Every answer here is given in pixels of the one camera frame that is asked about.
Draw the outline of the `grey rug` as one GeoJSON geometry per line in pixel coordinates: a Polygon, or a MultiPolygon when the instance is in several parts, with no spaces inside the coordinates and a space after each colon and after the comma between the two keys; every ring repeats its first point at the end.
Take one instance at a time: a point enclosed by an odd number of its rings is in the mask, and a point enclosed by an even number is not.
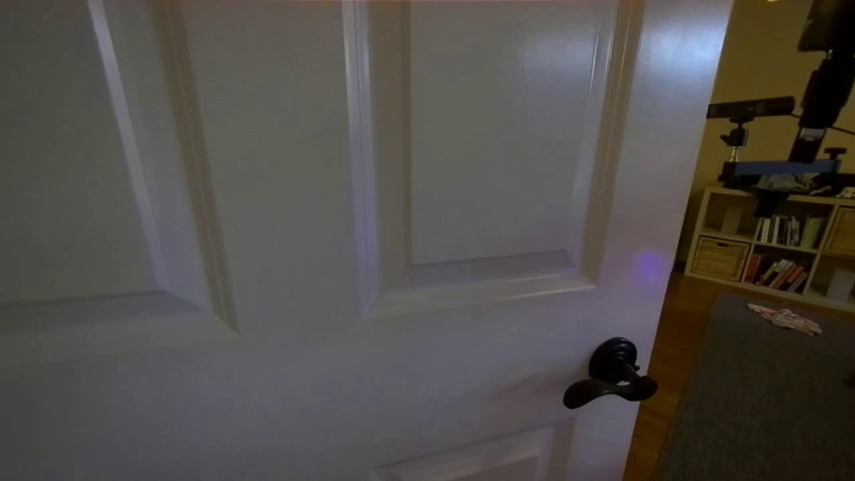
{"type": "Polygon", "coordinates": [[[815,336],[724,293],[711,309],[653,481],[855,481],[855,320],[815,336]]]}

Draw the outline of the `pink patterned cloth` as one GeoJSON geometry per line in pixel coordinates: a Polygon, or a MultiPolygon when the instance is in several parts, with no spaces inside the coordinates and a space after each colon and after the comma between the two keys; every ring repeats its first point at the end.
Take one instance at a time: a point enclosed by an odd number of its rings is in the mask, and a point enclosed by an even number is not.
{"type": "Polygon", "coordinates": [[[746,307],[772,323],[773,326],[788,329],[788,331],[797,331],[809,336],[821,335],[824,332],[815,321],[806,319],[806,317],[793,313],[789,309],[772,309],[754,303],[748,303],[746,307]]]}

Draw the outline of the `white panelled door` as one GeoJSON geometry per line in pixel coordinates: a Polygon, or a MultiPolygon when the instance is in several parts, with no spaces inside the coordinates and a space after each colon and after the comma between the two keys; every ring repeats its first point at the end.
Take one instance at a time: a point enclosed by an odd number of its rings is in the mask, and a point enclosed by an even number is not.
{"type": "Polygon", "coordinates": [[[0,0],[0,481],[622,481],[735,0],[0,0]]]}

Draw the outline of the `white cube shelf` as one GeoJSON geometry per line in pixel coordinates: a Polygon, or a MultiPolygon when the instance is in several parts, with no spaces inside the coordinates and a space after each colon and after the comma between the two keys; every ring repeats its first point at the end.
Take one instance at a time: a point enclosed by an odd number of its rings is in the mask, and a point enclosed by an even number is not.
{"type": "Polygon", "coordinates": [[[828,234],[828,228],[830,227],[831,219],[836,212],[836,209],[841,206],[855,208],[855,200],[847,200],[847,198],[838,197],[791,195],[776,205],[776,209],[772,216],[812,215],[827,218],[818,249],[813,250],[798,249],[797,247],[787,247],[782,245],[761,244],[756,241],[758,222],[763,219],[763,217],[756,216],[757,205],[757,197],[749,194],[748,192],[726,189],[721,186],[714,186],[714,188],[706,189],[703,193],[699,216],[697,216],[697,221],[694,225],[692,243],[687,255],[686,275],[706,281],[715,281],[716,283],[732,287],[741,287],[748,291],[766,293],[766,295],[773,295],[782,299],[802,301],[811,305],[821,305],[821,307],[836,309],[838,311],[843,311],[843,313],[851,313],[855,315],[855,289],[853,289],[852,295],[846,303],[831,301],[831,299],[826,297],[826,289],[834,269],[843,268],[855,270],[855,258],[842,258],[834,255],[825,255],[824,252],[822,252],[822,247],[824,247],[826,235],[828,234]],[[688,272],[697,240],[699,240],[699,237],[701,236],[724,238],[724,240],[738,241],[739,243],[747,243],[750,245],[748,258],[746,259],[744,270],[739,281],[726,281],[718,278],[696,276],[688,272]],[[742,276],[745,272],[750,256],[754,255],[754,253],[769,251],[800,253],[801,255],[812,255],[814,257],[810,276],[808,277],[806,284],[804,284],[801,293],[781,292],[742,283],[742,276]]]}

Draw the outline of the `row of books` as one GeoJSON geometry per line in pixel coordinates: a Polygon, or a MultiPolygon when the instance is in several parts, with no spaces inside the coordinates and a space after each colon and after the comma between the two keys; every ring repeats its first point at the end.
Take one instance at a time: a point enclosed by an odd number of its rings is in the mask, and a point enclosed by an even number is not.
{"type": "Polygon", "coordinates": [[[756,241],[798,249],[818,249],[826,222],[826,217],[812,215],[764,217],[758,222],[756,241]]]}
{"type": "Polygon", "coordinates": [[[801,293],[814,257],[800,253],[760,252],[748,259],[742,283],[787,293],[801,293]]]}

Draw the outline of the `wicker basket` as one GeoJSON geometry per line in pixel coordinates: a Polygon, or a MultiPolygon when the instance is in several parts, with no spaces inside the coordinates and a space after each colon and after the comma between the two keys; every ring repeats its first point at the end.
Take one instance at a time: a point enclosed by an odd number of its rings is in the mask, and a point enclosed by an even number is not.
{"type": "Polygon", "coordinates": [[[841,206],[832,216],[822,252],[842,258],[855,258],[855,208],[841,206]]]}
{"type": "Polygon", "coordinates": [[[701,236],[692,255],[688,272],[696,276],[739,281],[750,245],[724,238],[701,236]]]}

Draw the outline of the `white container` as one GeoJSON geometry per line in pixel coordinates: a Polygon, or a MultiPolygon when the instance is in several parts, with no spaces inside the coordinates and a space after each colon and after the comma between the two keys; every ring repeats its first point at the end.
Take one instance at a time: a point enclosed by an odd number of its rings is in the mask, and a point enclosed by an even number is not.
{"type": "Polygon", "coordinates": [[[828,287],[826,297],[831,301],[846,303],[855,289],[855,270],[843,268],[834,269],[828,287]]]}

